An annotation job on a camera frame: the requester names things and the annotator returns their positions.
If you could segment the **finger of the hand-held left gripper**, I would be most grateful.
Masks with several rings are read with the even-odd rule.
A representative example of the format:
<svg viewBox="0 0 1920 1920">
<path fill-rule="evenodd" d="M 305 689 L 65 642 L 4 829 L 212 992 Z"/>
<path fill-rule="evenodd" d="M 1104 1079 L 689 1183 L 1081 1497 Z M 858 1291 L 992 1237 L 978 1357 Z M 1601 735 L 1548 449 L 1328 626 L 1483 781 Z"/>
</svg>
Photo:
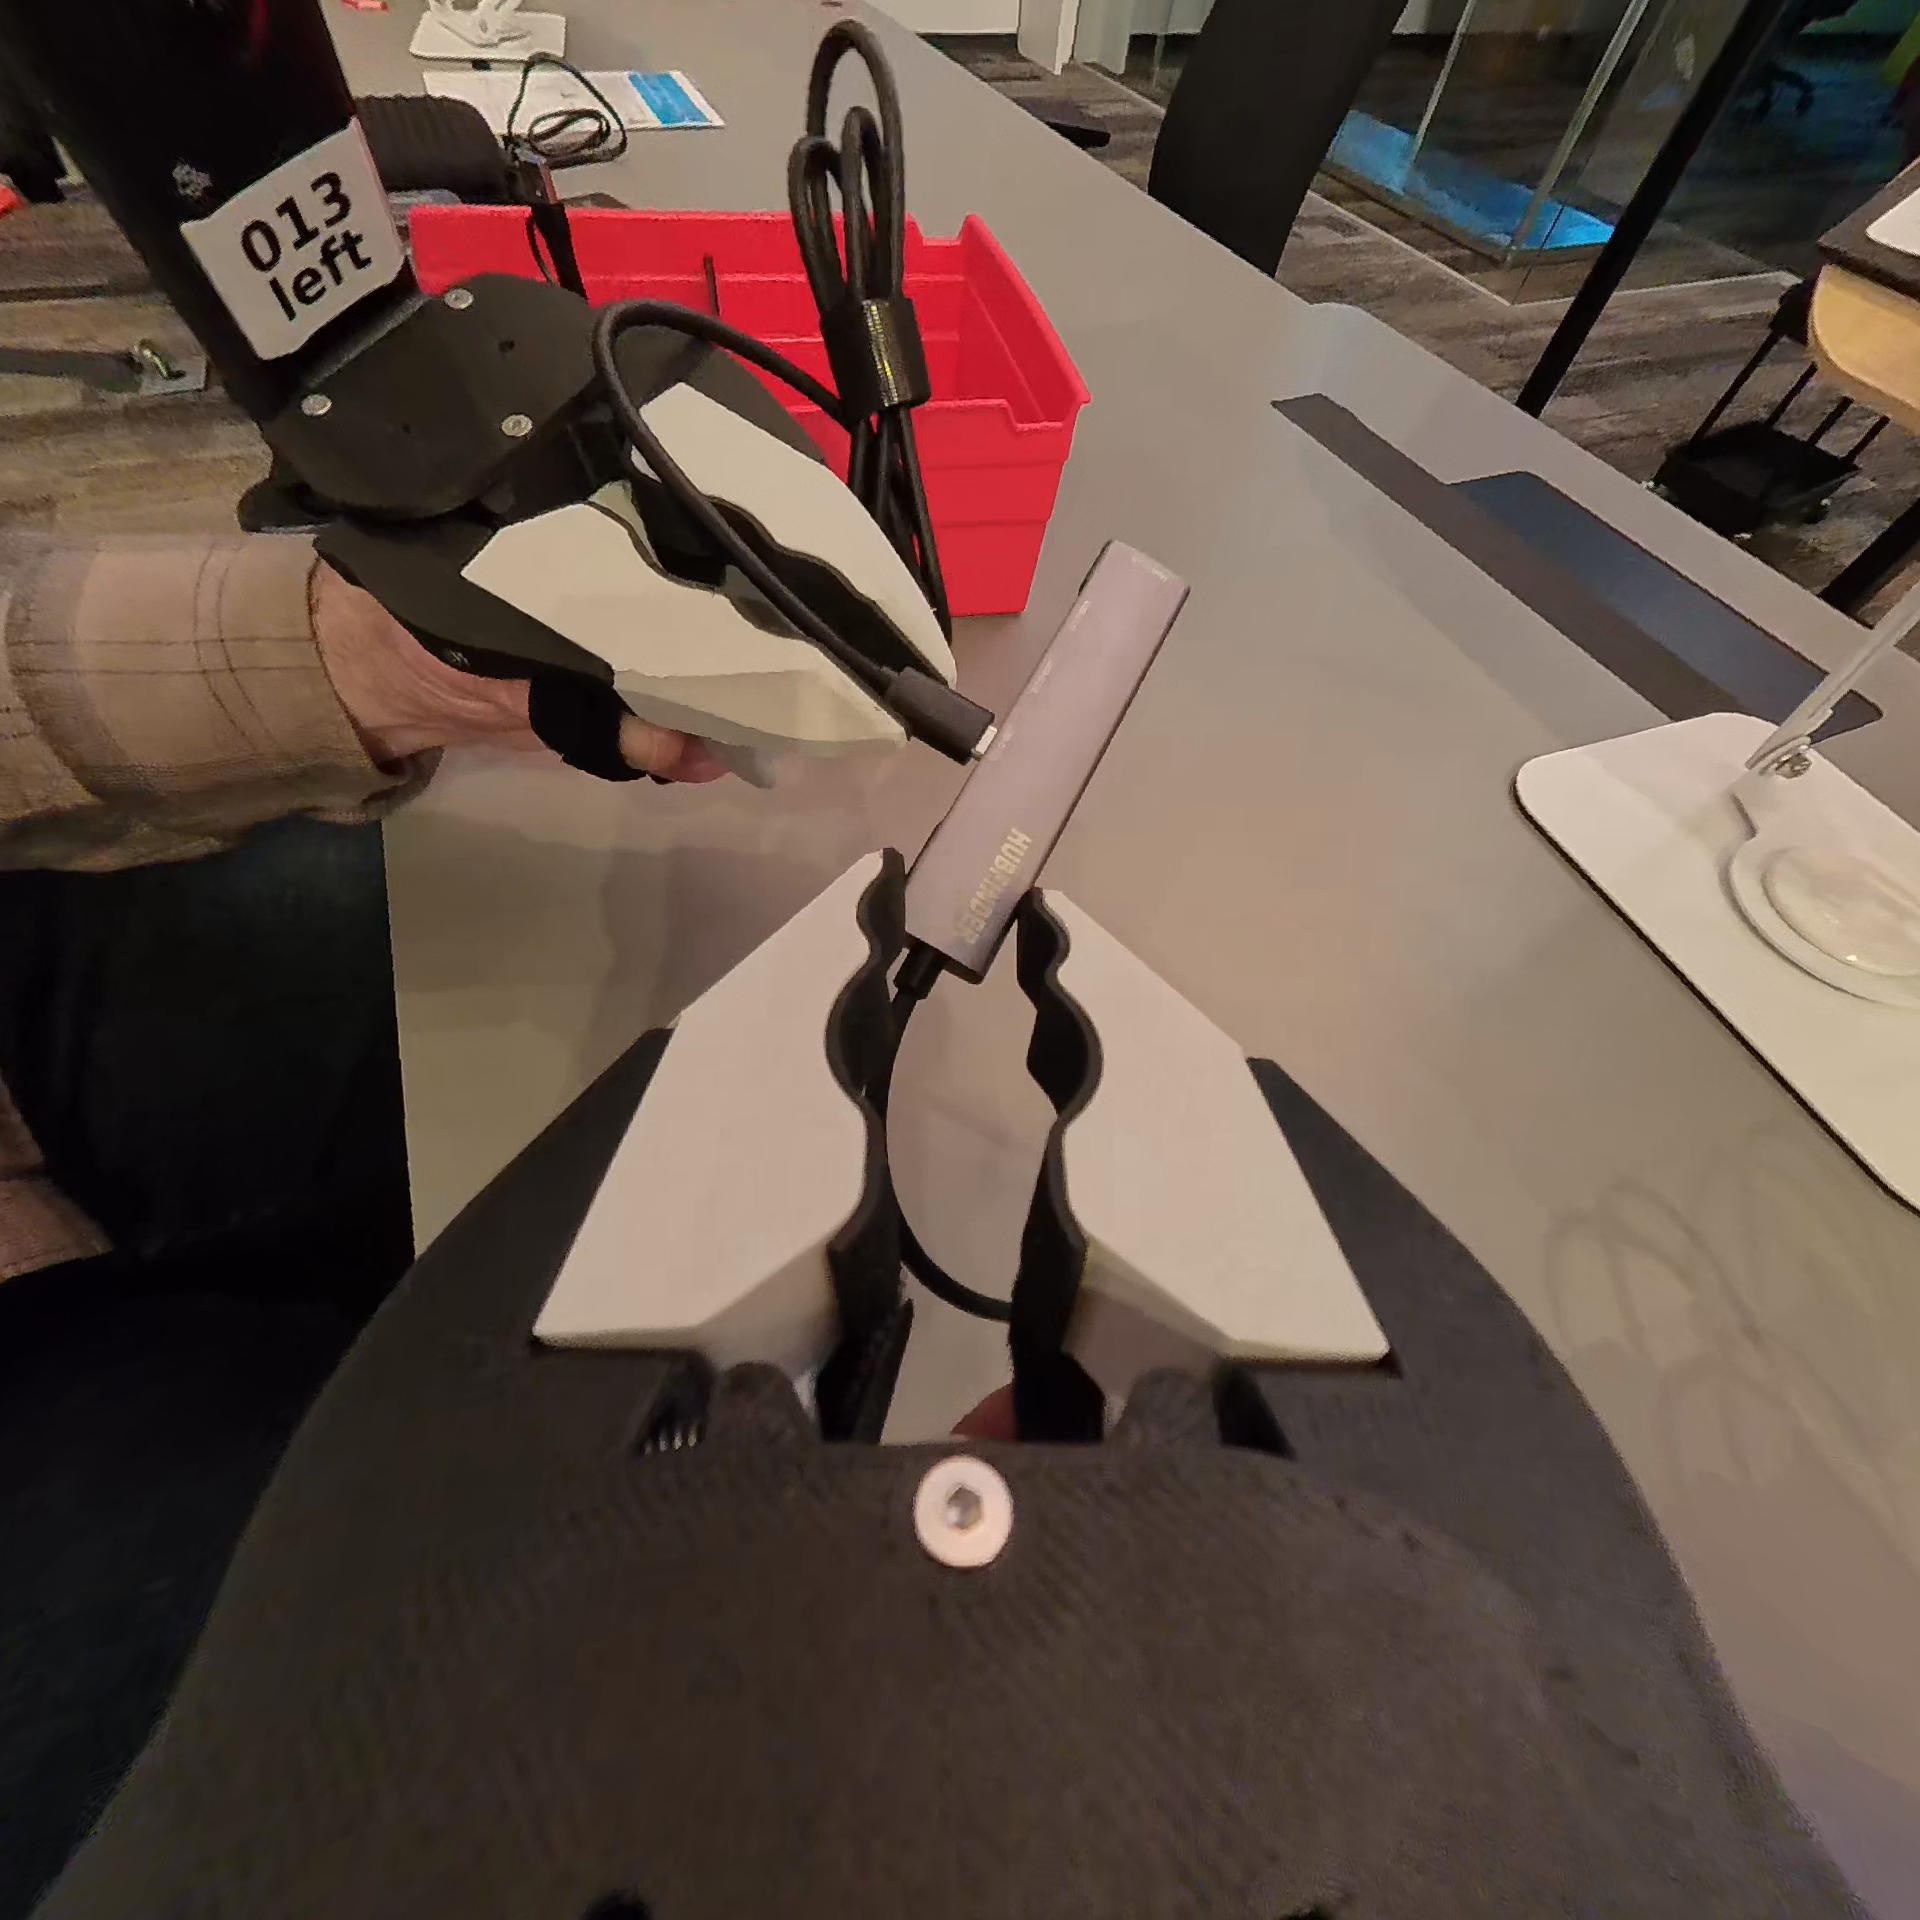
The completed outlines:
<svg viewBox="0 0 1920 1920">
<path fill-rule="evenodd" d="M 640 721 L 718 753 L 835 759 L 908 743 L 816 646 L 673 578 L 625 487 L 496 529 L 464 582 L 604 664 Z"/>
<path fill-rule="evenodd" d="M 946 691 L 957 687 L 939 617 L 875 520 L 830 467 L 690 384 L 646 401 L 640 424 L 650 449 L 637 446 L 632 431 L 622 432 L 637 482 L 665 489 L 665 469 L 680 469 L 749 557 L 846 642 L 859 665 L 883 675 L 923 675 Z M 753 615 L 726 599 L 746 615 L 804 638 L 779 613 Z"/>
</svg>

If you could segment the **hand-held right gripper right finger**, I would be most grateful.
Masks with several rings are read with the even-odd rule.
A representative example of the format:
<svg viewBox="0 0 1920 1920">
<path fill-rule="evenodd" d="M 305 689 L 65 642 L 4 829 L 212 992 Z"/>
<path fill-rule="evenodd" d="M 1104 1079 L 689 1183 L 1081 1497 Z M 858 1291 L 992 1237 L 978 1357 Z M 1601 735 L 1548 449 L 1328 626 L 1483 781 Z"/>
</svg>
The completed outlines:
<svg viewBox="0 0 1920 1920">
<path fill-rule="evenodd" d="M 1016 927 L 1052 1106 L 1012 1289 L 1017 1431 L 1101 1435 L 1164 1370 L 1389 1362 L 1242 1047 L 1062 893 Z"/>
</svg>

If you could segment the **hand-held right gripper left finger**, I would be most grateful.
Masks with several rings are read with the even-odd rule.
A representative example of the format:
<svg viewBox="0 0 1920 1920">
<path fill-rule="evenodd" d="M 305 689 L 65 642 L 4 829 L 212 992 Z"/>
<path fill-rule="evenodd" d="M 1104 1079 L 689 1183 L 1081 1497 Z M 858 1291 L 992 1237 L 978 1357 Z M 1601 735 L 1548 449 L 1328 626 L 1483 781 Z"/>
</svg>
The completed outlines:
<svg viewBox="0 0 1920 1920">
<path fill-rule="evenodd" d="M 865 855 L 677 1017 L 538 1342 L 764 1362 L 821 1430 L 885 1427 L 910 1301 L 873 1083 L 902 946 L 905 865 Z"/>
</svg>

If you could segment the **black cable black plug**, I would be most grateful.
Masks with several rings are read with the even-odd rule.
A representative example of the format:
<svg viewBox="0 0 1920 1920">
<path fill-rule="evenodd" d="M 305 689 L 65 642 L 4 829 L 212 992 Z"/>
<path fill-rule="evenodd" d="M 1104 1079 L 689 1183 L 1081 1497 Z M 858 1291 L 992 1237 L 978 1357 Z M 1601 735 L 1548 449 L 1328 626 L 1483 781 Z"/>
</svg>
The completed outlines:
<svg viewBox="0 0 1920 1920">
<path fill-rule="evenodd" d="M 626 443 L 708 550 L 804 642 L 870 693 L 905 736 L 956 765 L 972 765 L 992 745 L 992 712 L 926 665 L 885 665 L 859 655 L 850 637 L 773 565 L 770 538 L 746 538 L 720 496 L 684 472 L 618 368 L 618 343 L 629 333 L 662 330 L 724 351 L 809 399 L 848 432 L 850 494 L 908 568 L 939 633 L 952 638 L 952 599 L 914 427 L 914 411 L 931 399 L 931 376 L 918 315 L 905 293 L 902 110 L 893 70 L 873 31 L 858 19 L 835 22 L 812 59 L 808 123 L 786 160 L 786 199 L 830 387 L 718 315 L 646 301 L 614 302 L 594 315 L 592 371 Z"/>
</svg>

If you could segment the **red plastic bin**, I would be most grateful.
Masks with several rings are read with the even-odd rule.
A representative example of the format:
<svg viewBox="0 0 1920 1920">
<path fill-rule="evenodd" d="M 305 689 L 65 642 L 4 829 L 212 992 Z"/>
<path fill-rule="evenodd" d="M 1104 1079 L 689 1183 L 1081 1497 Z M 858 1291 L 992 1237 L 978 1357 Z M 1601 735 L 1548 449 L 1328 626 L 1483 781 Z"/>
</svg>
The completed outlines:
<svg viewBox="0 0 1920 1920">
<path fill-rule="evenodd" d="M 788 216 L 766 209 L 574 209 L 592 305 L 626 298 L 715 311 L 830 383 Z M 931 399 L 914 414 L 932 535 L 956 617 L 1022 613 L 1089 387 L 995 233 L 905 227 Z"/>
</svg>

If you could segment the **dark USB hub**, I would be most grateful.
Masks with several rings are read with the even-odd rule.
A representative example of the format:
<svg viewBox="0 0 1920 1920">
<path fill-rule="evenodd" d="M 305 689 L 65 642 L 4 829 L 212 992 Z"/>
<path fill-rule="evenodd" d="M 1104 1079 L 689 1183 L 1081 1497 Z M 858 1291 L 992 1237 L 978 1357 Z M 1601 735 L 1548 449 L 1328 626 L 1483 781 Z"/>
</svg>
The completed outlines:
<svg viewBox="0 0 1920 1920">
<path fill-rule="evenodd" d="M 912 949 L 981 983 L 1188 599 L 1145 552 L 1109 543 L 995 742 L 917 855 Z"/>
</svg>

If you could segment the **person's left hand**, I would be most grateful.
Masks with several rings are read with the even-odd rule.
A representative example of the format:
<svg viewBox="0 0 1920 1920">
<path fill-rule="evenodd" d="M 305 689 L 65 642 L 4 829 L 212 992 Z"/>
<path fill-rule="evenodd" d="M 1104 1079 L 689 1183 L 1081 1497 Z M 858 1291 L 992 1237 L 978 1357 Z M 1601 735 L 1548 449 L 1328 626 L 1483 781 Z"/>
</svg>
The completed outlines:
<svg viewBox="0 0 1920 1920">
<path fill-rule="evenodd" d="M 333 696 L 384 771 L 438 753 L 552 755 L 532 730 L 528 683 L 438 661 L 328 562 L 312 575 L 308 611 Z"/>
</svg>

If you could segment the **blue printed leaflet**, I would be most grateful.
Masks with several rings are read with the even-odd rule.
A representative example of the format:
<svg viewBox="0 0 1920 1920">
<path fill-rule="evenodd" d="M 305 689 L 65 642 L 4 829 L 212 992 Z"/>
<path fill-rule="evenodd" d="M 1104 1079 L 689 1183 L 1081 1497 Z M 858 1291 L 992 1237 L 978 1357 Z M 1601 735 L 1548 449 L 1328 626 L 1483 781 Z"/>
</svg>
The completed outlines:
<svg viewBox="0 0 1920 1920">
<path fill-rule="evenodd" d="M 528 81 L 516 66 L 446 64 L 422 71 L 430 97 L 466 103 L 496 136 L 528 130 L 553 114 L 587 114 L 625 133 L 723 129 L 698 86 L 680 70 L 576 71 L 539 64 Z"/>
</svg>

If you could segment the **person's dark trouser leg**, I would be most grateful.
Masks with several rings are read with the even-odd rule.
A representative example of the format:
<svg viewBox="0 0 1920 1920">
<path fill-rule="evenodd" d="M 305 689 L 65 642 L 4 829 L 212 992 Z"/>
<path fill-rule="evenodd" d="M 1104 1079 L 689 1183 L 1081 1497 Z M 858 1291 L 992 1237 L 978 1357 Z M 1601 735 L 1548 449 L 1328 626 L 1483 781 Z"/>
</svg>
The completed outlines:
<svg viewBox="0 0 1920 1920">
<path fill-rule="evenodd" d="M 148 1743 L 293 1431 L 414 1259 L 382 829 L 4 875 L 3 1903 Z"/>
</svg>

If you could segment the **white stand base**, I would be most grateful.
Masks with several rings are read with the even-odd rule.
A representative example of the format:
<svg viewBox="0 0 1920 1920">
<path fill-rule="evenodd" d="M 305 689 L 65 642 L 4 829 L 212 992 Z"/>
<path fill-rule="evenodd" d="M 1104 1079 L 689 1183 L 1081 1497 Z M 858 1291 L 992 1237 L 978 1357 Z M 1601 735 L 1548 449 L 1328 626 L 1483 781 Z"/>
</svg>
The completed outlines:
<svg viewBox="0 0 1920 1920">
<path fill-rule="evenodd" d="M 1916 974 L 1808 936 L 1819 905 L 1861 927 L 1877 883 L 1916 899 L 1916 830 L 1827 755 L 1757 771 L 1745 713 L 1605 738 L 1523 765 L 1529 823 L 1598 890 L 1819 1125 L 1917 1205 Z"/>
</svg>

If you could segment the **black office chair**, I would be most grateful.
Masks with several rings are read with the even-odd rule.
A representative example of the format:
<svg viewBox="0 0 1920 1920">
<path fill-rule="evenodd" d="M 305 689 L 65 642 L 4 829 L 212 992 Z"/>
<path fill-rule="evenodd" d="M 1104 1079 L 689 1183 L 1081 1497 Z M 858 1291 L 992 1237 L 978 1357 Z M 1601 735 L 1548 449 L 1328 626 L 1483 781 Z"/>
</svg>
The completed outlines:
<svg viewBox="0 0 1920 1920">
<path fill-rule="evenodd" d="M 1147 197 L 1274 280 L 1403 3 L 1213 3 L 1164 110 Z"/>
</svg>

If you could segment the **black utility cart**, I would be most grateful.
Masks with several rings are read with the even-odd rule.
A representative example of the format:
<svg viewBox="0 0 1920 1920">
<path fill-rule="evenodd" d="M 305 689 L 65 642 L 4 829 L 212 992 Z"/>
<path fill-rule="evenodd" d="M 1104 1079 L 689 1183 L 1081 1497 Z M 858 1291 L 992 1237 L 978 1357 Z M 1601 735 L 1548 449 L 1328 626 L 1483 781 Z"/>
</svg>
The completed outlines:
<svg viewBox="0 0 1920 1920">
<path fill-rule="evenodd" d="M 1760 346 L 1693 431 L 1665 450 L 1649 480 L 1654 496 L 1738 544 L 1824 521 L 1840 493 L 1859 480 L 1865 453 L 1892 425 L 1877 402 L 1840 394 L 1810 431 L 1789 431 L 1789 410 L 1819 381 L 1810 351 L 1814 288 L 1814 278 L 1788 287 Z M 1745 389 L 1786 346 L 1800 355 L 1797 376 L 1764 411 L 1741 417 Z"/>
</svg>

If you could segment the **wooden display board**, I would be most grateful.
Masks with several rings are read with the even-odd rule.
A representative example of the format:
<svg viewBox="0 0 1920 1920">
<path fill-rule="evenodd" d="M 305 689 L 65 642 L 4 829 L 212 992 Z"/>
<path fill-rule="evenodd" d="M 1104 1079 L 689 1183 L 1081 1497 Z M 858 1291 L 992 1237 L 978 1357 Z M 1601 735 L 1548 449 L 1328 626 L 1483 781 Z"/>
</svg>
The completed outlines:
<svg viewBox="0 0 1920 1920">
<path fill-rule="evenodd" d="M 1808 311 L 1822 373 L 1917 432 L 1917 165 L 1828 230 Z"/>
</svg>

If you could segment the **black metal post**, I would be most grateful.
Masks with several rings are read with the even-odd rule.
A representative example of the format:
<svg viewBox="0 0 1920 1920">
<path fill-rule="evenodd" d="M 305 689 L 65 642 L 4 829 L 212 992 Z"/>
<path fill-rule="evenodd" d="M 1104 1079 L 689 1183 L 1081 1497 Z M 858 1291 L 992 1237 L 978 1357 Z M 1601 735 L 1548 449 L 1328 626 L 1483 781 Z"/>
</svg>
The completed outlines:
<svg viewBox="0 0 1920 1920">
<path fill-rule="evenodd" d="M 1521 384 L 1524 417 L 1542 417 L 1558 394 L 1745 86 L 1814 11 L 1819 6 L 1800 3 L 1652 8 L 1579 177 L 1612 230 Z"/>
</svg>

